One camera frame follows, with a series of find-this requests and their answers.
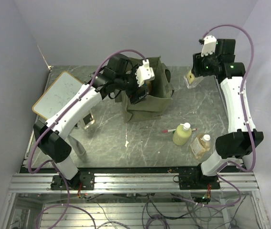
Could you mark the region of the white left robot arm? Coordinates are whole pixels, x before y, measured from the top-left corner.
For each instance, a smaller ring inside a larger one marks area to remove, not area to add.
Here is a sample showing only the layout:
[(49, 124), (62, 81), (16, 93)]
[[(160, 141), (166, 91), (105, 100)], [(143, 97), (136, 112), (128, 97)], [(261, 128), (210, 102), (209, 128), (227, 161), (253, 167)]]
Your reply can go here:
[(81, 173), (70, 156), (72, 148), (65, 141), (74, 126), (92, 107), (115, 91), (125, 92), (131, 104), (143, 101), (149, 93), (145, 83), (153, 79), (154, 72), (148, 59), (134, 66), (129, 57), (114, 54), (98, 67), (90, 81), (83, 84), (58, 113), (44, 123), (37, 121), (34, 124), (34, 147), (51, 158), (66, 188), (82, 185), (91, 188), (90, 181), (81, 180)]

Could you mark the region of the orange bottle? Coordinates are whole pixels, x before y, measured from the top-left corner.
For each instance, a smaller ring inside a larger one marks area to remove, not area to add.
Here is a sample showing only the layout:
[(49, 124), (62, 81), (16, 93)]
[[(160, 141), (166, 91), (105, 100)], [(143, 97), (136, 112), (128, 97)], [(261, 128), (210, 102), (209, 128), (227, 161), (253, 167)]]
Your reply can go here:
[(147, 88), (148, 88), (148, 92), (151, 93), (152, 92), (152, 82), (148, 81), (146, 82)]

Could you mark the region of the olive green canvas bag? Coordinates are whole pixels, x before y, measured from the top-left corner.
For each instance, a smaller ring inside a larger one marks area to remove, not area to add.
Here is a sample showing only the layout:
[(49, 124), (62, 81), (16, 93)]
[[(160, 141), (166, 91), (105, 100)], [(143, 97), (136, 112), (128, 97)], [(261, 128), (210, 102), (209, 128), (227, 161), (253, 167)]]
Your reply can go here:
[(151, 92), (136, 104), (130, 103), (124, 91), (115, 99), (116, 103), (121, 103), (125, 123), (161, 119), (161, 115), (173, 100), (174, 88), (170, 70), (160, 57), (149, 57), (148, 60), (155, 74)]

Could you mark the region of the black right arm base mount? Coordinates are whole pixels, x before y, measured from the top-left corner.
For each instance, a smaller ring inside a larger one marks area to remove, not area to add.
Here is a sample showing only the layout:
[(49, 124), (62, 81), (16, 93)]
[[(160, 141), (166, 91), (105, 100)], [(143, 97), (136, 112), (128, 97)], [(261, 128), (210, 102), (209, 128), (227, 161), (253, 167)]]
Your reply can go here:
[(177, 167), (174, 173), (177, 173), (177, 175), (173, 177), (173, 181), (179, 184), (181, 190), (207, 190), (208, 185), (211, 186), (211, 189), (220, 189), (218, 177), (203, 175), (200, 164), (197, 166)]

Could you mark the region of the clear perfume bottle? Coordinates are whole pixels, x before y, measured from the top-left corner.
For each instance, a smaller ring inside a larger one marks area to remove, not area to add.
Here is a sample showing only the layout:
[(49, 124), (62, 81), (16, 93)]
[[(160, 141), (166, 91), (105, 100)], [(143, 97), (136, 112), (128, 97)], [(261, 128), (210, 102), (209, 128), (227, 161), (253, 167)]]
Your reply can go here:
[(190, 70), (185, 76), (184, 76), (186, 86), (188, 89), (195, 88), (200, 82), (204, 79), (203, 76), (196, 77), (192, 70)]

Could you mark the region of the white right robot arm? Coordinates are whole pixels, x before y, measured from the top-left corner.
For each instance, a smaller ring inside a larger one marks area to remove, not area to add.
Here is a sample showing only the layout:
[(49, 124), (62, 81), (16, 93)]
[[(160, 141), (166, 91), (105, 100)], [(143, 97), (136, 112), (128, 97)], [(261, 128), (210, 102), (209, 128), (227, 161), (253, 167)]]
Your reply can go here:
[(245, 66), (235, 61), (236, 41), (206, 36), (199, 42), (203, 47), (193, 55), (191, 73), (194, 77), (215, 77), (228, 114), (228, 133), (216, 139), (214, 153), (201, 164), (201, 173), (193, 177), (194, 185), (202, 189), (210, 183), (209, 176), (215, 176), (224, 165), (235, 164), (251, 154), (264, 136), (262, 131), (257, 131), (250, 115)]

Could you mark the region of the clear square bottle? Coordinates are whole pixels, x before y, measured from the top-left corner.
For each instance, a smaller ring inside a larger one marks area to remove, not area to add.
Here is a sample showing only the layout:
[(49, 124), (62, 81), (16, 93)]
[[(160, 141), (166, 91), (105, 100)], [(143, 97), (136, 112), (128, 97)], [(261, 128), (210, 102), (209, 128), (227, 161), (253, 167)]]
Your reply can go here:
[(84, 130), (88, 129), (95, 123), (95, 119), (91, 110), (89, 110), (80, 120), (81, 126)]

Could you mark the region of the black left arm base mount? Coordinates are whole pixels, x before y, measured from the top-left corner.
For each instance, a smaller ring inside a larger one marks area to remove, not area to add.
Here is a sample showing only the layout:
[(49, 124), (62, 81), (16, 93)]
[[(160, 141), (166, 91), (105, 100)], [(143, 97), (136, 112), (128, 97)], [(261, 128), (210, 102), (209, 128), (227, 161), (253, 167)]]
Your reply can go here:
[[(69, 190), (93, 190), (95, 176), (89, 171), (79, 171), (71, 180), (66, 180)], [(66, 190), (66, 185), (60, 175), (53, 176), (50, 184), (51, 190)]]

